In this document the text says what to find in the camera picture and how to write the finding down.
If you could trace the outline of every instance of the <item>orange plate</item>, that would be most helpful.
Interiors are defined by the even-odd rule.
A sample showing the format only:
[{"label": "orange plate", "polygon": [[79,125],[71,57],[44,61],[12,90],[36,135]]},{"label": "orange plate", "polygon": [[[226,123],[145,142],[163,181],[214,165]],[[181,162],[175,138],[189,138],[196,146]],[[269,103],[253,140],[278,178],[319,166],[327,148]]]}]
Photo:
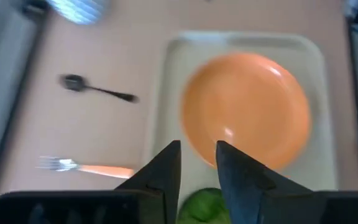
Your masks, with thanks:
[{"label": "orange plate", "polygon": [[193,75],[181,105],[187,138],[213,167],[217,140],[276,170],[291,163],[308,140],[310,111],[301,86],[261,55],[212,59]]}]

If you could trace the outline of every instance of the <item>beige table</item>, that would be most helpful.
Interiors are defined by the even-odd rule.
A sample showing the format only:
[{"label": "beige table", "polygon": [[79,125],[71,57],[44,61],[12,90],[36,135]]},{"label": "beige table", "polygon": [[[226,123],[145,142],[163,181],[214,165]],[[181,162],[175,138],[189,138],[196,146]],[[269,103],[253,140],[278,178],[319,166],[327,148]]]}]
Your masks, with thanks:
[{"label": "beige table", "polygon": [[[113,189],[120,179],[35,169],[41,155],[139,168],[153,80],[165,44],[182,30],[291,32],[326,57],[341,187],[358,189],[358,145],[340,0],[114,0],[95,26],[52,13],[0,169],[0,194],[15,190]],[[73,93],[61,73],[134,93],[130,104],[95,92]]]}]

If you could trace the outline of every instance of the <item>beige tray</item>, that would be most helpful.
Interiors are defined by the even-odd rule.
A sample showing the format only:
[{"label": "beige tray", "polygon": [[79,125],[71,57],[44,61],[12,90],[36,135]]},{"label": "beige tray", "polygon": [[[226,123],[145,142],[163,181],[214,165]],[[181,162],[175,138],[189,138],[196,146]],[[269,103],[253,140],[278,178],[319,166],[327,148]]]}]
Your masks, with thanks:
[{"label": "beige tray", "polygon": [[313,130],[304,153],[280,173],[313,190],[337,189],[331,111],[324,58],[314,43],[298,35],[240,32],[185,32],[169,42],[158,76],[149,118],[144,163],[173,139],[181,140],[180,200],[204,187],[219,187],[216,170],[192,150],[180,125],[180,98],[197,67],[217,55],[255,52],[289,70],[311,107]]}]

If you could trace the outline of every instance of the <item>fork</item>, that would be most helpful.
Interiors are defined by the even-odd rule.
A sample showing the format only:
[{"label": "fork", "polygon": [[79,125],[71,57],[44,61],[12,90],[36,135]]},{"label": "fork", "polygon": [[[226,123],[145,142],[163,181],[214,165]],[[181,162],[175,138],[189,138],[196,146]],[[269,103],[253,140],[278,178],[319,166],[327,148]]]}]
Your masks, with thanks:
[{"label": "fork", "polygon": [[51,156],[40,156],[40,161],[37,168],[48,169],[53,171],[68,171],[79,170],[83,172],[89,172],[92,174],[101,174],[109,177],[117,177],[122,179],[129,179],[134,175],[133,169],[114,166],[93,166],[93,165],[81,165],[76,163],[72,159],[64,159]]}]

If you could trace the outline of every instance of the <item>orange handle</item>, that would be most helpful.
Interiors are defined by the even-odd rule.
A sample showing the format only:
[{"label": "orange handle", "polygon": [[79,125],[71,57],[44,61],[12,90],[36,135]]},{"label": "orange handle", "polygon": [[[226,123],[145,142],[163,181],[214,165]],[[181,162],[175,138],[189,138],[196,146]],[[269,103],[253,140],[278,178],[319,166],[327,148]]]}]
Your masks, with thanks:
[{"label": "orange handle", "polygon": [[78,170],[84,172],[90,172],[93,174],[101,174],[101,175],[123,178],[123,179],[129,179],[135,173],[135,171],[132,169],[123,168],[123,167],[111,167],[111,166],[82,165]]}]

